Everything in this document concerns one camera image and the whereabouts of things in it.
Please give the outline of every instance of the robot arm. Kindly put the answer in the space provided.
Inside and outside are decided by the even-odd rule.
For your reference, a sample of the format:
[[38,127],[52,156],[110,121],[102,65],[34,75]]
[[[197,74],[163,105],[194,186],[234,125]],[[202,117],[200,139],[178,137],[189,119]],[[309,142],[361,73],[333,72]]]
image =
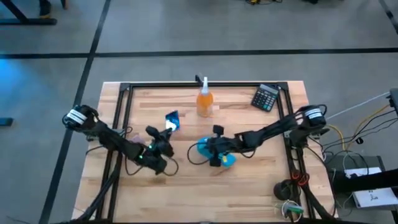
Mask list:
[[154,137],[150,146],[130,142],[116,131],[109,129],[108,125],[99,119],[98,112],[86,105],[75,106],[62,118],[62,123],[67,129],[83,133],[88,137],[97,137],[99,143],[106,149],[121,152],[137,165],[154,170],[156,175],[163,172],[167,165],[161,154],[168,157],[174,155],[173,147],[169,143],[171,129],[160,133],[156,128],[148,126],[147,133]]
[[209,138],[206,148],[213,155],[210,158],[211,166],[220,166],[220,154],[254,152],[257,147],[267,139],[282,133],[289,133],[289,144],[292,147],[304,147],[307,144],[307,136],[320,131],[325,125],[324,113],[321,105],[308,105],[301,107],[294,114],[285,116],[258,131],[246,131],[235,134],[235,138],[222,137],[224,128],[215,125],[213,132],[217,137]]

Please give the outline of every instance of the calculator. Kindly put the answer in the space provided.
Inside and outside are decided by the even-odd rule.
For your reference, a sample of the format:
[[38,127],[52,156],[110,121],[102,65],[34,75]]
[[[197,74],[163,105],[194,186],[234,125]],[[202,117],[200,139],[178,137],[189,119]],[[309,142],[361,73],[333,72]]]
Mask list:
[[256,108],[260,108],[266,112],[270,112],[276,98],[278,97],[279,89],[274,85],[261,84],[253,97],[251,104]]

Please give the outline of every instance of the gray floor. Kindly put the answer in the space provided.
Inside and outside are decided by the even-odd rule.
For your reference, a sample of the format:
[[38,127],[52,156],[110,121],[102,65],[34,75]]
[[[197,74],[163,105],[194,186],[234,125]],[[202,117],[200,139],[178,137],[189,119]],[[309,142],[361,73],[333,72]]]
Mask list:
[[[37,16],[34,1],[14,1]],[[398,4],[386,0],[398,15]],[[88,53],[104,0],[53,1],[54,27],[0,27],[0,54]],[[0,7],[0,17],[10,14]],[[252,7],[238,0],[111,0],[97,52],[164,50],[342,49],[398,47],[398,35],[378,1],[299,0]],[[0,60],[0,222],[7,216],[37,223],[65,129],[61,117],[73,104],[85,58]],[[96,106],[106,81],[304,80],[311,103],[328,116],[398,86],[398,53],[96,58],[82,102]],[[350,136],[356,124],[387,104],[380,97],[329,119]],[[398,125],[369,136],[352,150],[380,155],[396,168]],[[327,134],[323,142],[337,138]],[[74,134],[51,216],[68,220],[78,190],[87,143]],[[389,212],[355,210],[346,220],[393,223]]]

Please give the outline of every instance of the wooden table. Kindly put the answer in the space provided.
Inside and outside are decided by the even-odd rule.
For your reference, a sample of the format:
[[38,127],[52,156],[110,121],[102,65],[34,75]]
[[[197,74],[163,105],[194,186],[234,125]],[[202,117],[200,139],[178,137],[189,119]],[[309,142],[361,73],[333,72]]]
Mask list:
[[[288,82],[294,110],[308,104],[305,87],[301,81]],[[119,83],[104,83],[98,111],[101,120],[112,125]],[[270,113],[250,105],[256,91],[254,87],[210,88],[213,93],[214,115],[201,118],[196,114],[198,88],[135,88],[129,126],[134,130],[127,138],[140,134],[149,144],[147,125],[163,130],[165,114],[178,110],[181,130],[173,133],[171,144],[174,159],[180,165],[174,177],[155,176],[154,171],[142,169],[128,176],[122,166],[115,222],[282,222],[274,208],[280,203],[272,192],[274,185],[289,178],[282,136],[264,142],[251,159],[235,154],[237,161],[230,169],[195,166],[187,160],[187,149],[196,140],[212,134],[214,124],[225,127],[225,136],[258,130],[279,119],[277,108]],[[122,123],[124,111],[121,112]],[[309,140],[310,147],[319,153],[320,148]],[[86,157],[73,217],[81,215],[100,189],[107,150],[98,149]],[[203,158],[196,150],[192,160]],[[305,151],[305,165],[310,174],[310,188],[328,211],[333,211],[333,195],[322,163]],[[127,162],[130,172],[137,167]],[[167,172],[173,172],[170,162]]]

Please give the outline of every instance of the plastic bottle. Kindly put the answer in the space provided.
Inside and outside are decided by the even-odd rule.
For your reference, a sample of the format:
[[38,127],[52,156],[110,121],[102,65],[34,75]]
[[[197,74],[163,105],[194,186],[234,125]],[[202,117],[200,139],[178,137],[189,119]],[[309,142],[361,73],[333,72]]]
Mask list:
[[207,77],[203,79],[203,87],[197,98],[197,113],[202,117],[209,117],[213,112],[213,95],[209,92]]

